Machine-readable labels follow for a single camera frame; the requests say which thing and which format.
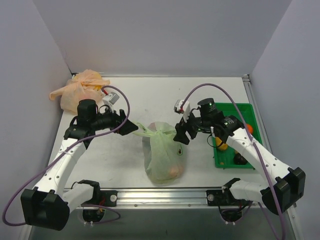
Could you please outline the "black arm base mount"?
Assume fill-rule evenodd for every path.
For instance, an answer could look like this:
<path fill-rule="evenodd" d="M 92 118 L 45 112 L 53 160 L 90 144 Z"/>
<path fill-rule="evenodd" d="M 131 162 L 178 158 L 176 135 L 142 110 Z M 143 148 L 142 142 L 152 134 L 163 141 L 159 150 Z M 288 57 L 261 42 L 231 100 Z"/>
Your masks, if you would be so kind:
<path fill-rule="evenodd" d="M 211 207 L 224 207 L 224 206 L 244 206 L 249 204 L 249 200 L 236 199 L 231 194 L 229 188 L 232 184 L 240 181 L 239 178 L 233 178 L 220 188 L 206 190 L 207 205 Z"/>

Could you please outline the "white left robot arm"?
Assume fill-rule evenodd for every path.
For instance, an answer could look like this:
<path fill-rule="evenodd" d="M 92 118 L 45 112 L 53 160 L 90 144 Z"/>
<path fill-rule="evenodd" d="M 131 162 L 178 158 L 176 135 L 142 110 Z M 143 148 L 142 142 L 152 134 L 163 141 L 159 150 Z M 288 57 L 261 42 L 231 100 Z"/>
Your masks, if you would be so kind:
<path fill-rule="evenodd" d="M 81 100 L 77 106 L 77 116 L 65 131 L 52 165 L 33 189 L 24 189 L 20 196 L 27 225 L 60 231 L 77 207 L 82 204 L 95 206 L 101 202 L 102 192 L 97 181 L 81 180 L 68 192 L 64 189 L 96 132 L 105 129 L 125 136 L 138 130 L 138 126 L 128 120 L 123 109 L 119 112 L 106 109 L 101 113 L 95 100 Z"/>

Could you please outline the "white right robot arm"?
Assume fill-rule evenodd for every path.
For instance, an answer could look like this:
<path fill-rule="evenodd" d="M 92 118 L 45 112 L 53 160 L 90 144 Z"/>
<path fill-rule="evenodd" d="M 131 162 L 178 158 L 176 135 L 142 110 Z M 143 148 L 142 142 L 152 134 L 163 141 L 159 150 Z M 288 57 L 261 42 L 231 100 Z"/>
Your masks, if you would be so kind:
<path fill-rule="evenodd" d="M 222 186 L 222 200 L 232 205 L 238 200 L 263 203 L 273 214 L 284 213 L 304 195 L 306 174 L 291 168 L 261 145 L 236 116 L 217 109 L 213 98 L 198 102 L 196 117 L 185 100 L 177 100 L 174 111 L 182 115 L 176 124 L 174 141 L 188 145 L 198 133 L 211 134 L 236 150 L 263 177 L 264 183 L 233 178 Z"/>

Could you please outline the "yellow orange lemon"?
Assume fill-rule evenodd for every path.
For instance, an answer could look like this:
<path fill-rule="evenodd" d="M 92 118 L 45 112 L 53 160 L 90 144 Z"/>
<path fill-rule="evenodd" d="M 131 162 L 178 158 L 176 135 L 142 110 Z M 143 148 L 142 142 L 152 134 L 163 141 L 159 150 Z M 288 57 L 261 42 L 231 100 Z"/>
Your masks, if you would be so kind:
<path fill-rule="evenodd" d="M 228 149 L 228 145 L 224 143 L 219 137 L 215 138 L 215 147 L 222 152 Z"/>

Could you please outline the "pale green plastic bag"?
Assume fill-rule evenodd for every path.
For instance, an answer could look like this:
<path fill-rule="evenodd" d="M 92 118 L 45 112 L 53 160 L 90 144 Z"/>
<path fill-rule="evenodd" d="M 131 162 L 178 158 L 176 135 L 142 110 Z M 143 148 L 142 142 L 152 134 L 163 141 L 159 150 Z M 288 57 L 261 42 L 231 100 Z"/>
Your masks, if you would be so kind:
<path fill-rule="evenodd" d="M 148 126 L 137 122 L 133 134 L 142 137 L 144 170 L 156 185 L 167 185 L 180 178 L 186 166 L 183 145 L 174 141 L 175 128 L 166 122 L 152 122 Z"/>

